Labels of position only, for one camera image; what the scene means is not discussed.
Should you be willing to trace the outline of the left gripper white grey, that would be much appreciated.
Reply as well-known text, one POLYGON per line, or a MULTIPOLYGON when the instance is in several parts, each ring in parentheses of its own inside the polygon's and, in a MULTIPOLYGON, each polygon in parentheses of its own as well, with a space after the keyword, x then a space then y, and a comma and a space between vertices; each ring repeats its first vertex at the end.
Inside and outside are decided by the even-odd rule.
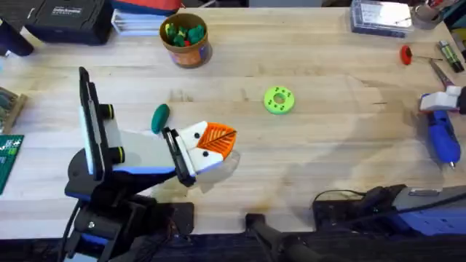
POLYGON ((195 175, 222 163, 232 151, 237 133, 234 128, 203 121, 176 131, 165 126, 169 115, 168 105, 158 106, 149 135, 120 130, 115 119, 103 122, 108 145, 115 150, 115 171, 156 183, 177 177, 190 187, 196 182, 195 175))

